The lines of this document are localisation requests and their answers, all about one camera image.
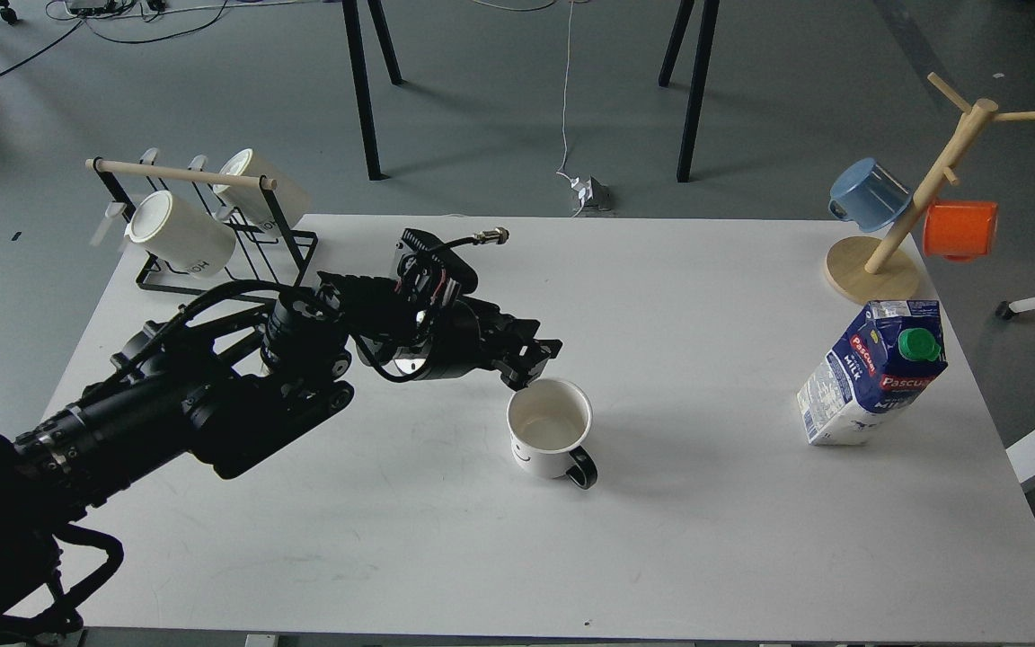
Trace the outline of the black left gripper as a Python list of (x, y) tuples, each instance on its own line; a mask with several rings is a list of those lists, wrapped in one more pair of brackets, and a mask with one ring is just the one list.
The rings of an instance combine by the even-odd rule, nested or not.
[(535, 337), (539, 327), (486, 300), (460, 297), (438, 316), (426, 342), (395, 353), (392, 367), (403, 376), (418, 372), (418, 380), (496, 369), (502, 384), (520, 392), (562, 351), (562, 340)]

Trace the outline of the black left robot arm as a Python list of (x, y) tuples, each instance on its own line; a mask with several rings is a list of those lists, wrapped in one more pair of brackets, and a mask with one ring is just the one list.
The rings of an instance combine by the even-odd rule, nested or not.
[(0, 644), (72, 634), (78, 607), (118, 572), (123, 547), (79, 521), (178, 455), (223, 479), (341, 413), (358, 359), (406, 384), (500, 373), (520, 392), (562, 351), (541, 324), (473, 298), (463, 245), (502, 244), (498, 226), (443, 242), (403, 230), (391, 276), (321, 271), (315, 287), (231, 281), (172, 319), (148, 321), (115, 371), (16, 439), (0, 434)]

